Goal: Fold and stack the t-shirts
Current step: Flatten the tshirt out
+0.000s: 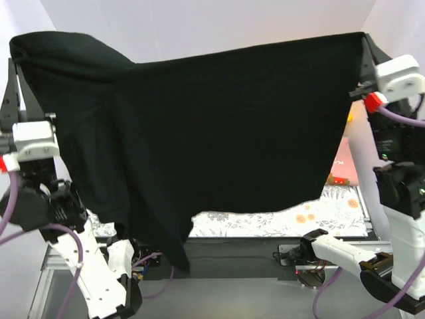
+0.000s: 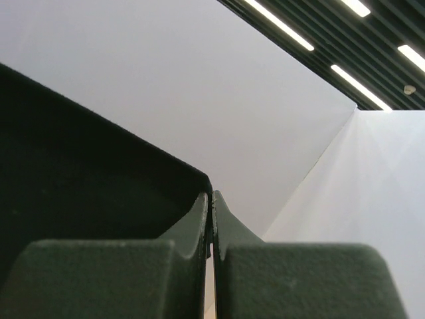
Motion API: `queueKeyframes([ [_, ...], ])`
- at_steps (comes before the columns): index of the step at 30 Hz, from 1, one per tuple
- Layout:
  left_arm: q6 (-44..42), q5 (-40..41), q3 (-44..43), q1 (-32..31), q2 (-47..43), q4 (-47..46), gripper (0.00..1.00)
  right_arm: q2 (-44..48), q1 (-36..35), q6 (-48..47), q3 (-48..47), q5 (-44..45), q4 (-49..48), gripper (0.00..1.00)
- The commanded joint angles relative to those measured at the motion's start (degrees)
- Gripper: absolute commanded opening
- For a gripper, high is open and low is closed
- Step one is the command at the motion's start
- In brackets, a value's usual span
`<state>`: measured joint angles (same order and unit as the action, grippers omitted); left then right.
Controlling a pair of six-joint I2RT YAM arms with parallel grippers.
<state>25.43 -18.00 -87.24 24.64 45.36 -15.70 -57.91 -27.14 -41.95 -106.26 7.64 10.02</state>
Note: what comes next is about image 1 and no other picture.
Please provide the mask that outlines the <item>black t shirt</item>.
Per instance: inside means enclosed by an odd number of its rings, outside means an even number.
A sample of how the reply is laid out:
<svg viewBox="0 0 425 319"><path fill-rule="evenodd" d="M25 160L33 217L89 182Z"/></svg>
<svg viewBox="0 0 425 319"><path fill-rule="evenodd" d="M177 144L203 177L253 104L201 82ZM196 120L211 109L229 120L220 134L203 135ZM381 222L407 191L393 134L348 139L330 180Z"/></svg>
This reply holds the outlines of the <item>black t shirt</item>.
<svg viewBox="0 0 425 319"><path fill-rule="evenodd" d="M82 33L10 40L83 204L182 271L192 218L317 199L359 82L362 33L136 63Z"/></svg>

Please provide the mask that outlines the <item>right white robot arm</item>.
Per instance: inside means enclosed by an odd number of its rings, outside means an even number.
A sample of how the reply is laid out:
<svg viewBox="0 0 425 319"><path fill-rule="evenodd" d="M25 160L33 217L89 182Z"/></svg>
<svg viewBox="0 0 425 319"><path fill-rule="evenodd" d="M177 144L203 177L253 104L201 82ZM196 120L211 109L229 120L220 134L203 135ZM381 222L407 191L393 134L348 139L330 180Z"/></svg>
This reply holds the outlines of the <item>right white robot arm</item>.
<svg viewBox="0 0 425 319"><path fill-rule="evenodd" d="M413 56L392 58L369 34L363 36L362 47L360 84L350 97L363 101L377 153L385 161L373 171L392 252L360 249L316 229L288 256L308 264L329 262L357 276L382 302L373 318L391 308L415 315L424 310L424 122L408 99L424 97L424 76Z"/></svg>

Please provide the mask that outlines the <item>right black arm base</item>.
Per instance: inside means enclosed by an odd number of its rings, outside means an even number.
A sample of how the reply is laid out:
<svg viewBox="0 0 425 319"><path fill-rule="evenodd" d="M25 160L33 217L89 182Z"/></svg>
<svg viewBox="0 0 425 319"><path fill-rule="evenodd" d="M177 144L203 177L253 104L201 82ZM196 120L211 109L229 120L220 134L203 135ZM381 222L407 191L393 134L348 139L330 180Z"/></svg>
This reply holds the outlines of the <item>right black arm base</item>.
<svg viewBox="0 0 425 319"><path fill-rule="evenodd" d="M318 260L309 260L299 245L279 245L272 253L273 259L282 266L317 266Z"/></svg>

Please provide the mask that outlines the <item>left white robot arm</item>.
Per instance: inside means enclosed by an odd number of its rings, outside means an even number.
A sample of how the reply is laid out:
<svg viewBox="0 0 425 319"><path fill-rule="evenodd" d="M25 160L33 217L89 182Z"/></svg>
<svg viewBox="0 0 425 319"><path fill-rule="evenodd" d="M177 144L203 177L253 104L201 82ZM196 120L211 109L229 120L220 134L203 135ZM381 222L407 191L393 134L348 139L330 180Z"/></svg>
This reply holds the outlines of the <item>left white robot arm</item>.
<svg viewBox="0 0 425 319"><path fill-rule="evenodd" d="M9 61L1 103L1 172L9 176L1 198L1 226L39 231L73 274L71 288L82 293L90 318L130 318L142 296L132 276L141 249L129 239L98 246L73 183L58 178L60 155L54 114L45 113L19 64Z"/></svg>

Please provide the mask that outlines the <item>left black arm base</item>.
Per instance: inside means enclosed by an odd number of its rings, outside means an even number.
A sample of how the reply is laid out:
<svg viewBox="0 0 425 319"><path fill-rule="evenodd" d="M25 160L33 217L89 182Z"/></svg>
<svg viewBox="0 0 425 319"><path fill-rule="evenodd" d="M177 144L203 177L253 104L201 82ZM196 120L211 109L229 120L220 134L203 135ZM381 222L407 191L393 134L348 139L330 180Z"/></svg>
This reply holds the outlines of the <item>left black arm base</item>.
<svg viewBox="0 0 425 319"><path fill-rule="evenodd" d="M150 266L160 266L163 253L153 245L140 245L139 256L132 264L133 268L142 267L149 264Z"/></svg>

